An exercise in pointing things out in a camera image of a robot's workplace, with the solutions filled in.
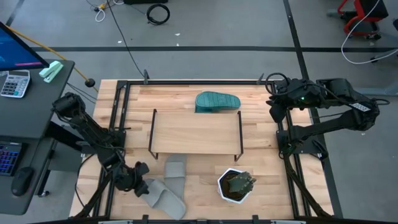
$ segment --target white cable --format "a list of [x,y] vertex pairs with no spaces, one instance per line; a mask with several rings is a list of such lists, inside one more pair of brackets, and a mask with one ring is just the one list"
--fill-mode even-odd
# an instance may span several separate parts
[[[95,21],[96,21],[96,22],[102,22],[102,21],[105,19],[106,14],[105,14],[105,12],[104,12],[102,9],[100,9],[100,8],[98,8],[98,9],[99,9],[99,11],[97,12],[97,15],[95,16]],[[99,15],[101,12],[104,14],[104,17],[102,17],[102,19],[98,20],[98,15]]]
[[117,3],[116,0],[113,0],[113,3],[115,3],[115,4],[124,4],[124,2],[122,2],[122,3]]
[[375,58],[375,59],[370,60],[370,61],[367,61],[367,62],[352,62],[352,61],[350,61],[350,60],[347,58],[347,56],[344,54],[343,47],[344,47],[344,45],[346,44],[348,38],[351,36],[351,34],[352,34],[353,31],[355,30],[355,28],[356,28],[362,21],[364,21],[364,20],[373,12],[373,10],[376,8],[376,6],[379,4],[379,2],[380,2],[380,0],[378,0],[378,1],[375,3],[375,5],[374,5],[374,7],[372,8],[372,10],[371,10],[363,19],[361,19],[360,22],[357,23],[357,24],[354,26],[354,28],[351,29],[351,31],[350,31],[349,34],[347,35],[346,39],[344,40],[343,45],[341,46],[341,53],[343,54],[344,58],[345,58],[349,63],[353,63],[353,64],[355,64],[355,65],[363,65],[363,64],[366,64],[366,63],[371,63],[371,62],[374,62],[374,61],[377,61],[377,60],[380,60],[380,59],[384,59],[384,58],[386,58],[386,57],[390,57],[391,55],[394,55],[395,53],[398,52],[398,49],[397,49],[397,50],[393,51],[393,53],[391,53],[391,54],[388,54],[388,55],[383,56],[383,57],[380,57],[380,58]]

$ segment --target soil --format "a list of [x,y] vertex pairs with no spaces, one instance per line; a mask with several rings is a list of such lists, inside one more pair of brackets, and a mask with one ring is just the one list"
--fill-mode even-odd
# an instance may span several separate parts
[[220,180],[220,182],[221,182],[221,191],[223,192],[223,195],[232,200],[240,202],[246,194],[242,195],[237,192],[229,192],[229,183],[228,183],[229,180],[236,177],[238,174],[239,174],[238,172],[231,170],[226,175],[224,175],[224,177]]

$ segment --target white pot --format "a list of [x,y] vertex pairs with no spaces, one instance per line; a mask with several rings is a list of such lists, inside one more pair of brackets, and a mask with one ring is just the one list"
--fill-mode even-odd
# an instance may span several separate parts
[[242,198],[242,200],[240,200],[240,201],[235,201],[235,200],[232,200],[232,199],[230,199],[230,198],[224,197],[223,191],[221,190],[220,180],[221,180],[221,178],[224,177],[224,175],[225,175],[227,172],[229,172],[229,171],[231,171],[231,170],[236,171],[236,172],[239,172],[239,173],[244,172],[244,171],[237,170],[237,169],[233,169],[233,168],[229,168],[228,170],[226,170],[226,171],[224,172],[224,174],[221,175],[221,177],[217,180],[217,184],[218,184],[218,193],[219,193],[219,194],[221,195],[221,197],[222,197],[224,200],[226,200],[227,202],[233,202],[233,203],[241,204],[241,203],[243,203],[243,202],[246,200],[246,198],[249,196],[249,194],[250,194],[251,192],[247,193],[247,194]]

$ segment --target black desk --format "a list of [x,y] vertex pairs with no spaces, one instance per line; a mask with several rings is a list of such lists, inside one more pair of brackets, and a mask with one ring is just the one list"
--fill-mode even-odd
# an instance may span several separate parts
[[[81,141],[62,127],[51,121],[52,102],[59,99],[75,65],[72,61],[59,60],[63,64],[60,73],[50,83],[39,76],[40,69],[31,70],[32,82],[22,99],[0,96],[0,141],[15,141],[28,144],[19,168],[30,166],[34,176],[27,193],[21,197],[11,194],[13,177],[0,176],[0,213],[23,215],[29,207],[39,182],[43,181],[52,149],[60,137],[72,137],[72,141]],[[0,86],[6,77],[0,78]],[[65,142],[71,147],[74,143]]]
[[[62,61],[63,68],[50,83],[39,76],[41,69],[30,71],[32,82],[29,84],[25,96],[21,99],[0,97],[2,107],[0,136],[18,138],[41,138],[44,136],[53,113],[52,102],[59,99],[67,84],[75,63]],[[6,77],[0,78],[3,86]]]

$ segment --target gray slipper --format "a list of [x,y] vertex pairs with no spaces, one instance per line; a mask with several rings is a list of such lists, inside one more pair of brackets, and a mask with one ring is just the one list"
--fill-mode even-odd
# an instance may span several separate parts
[[164,184],[180,199],[184,198],[186,154],[172,154],[164,166]]
[[187,208],[181,199],[171,192],[161,181],[146,179],[149,194],[141,195],[151,208],[161,209],[170,217],[179,220],[184,217]]

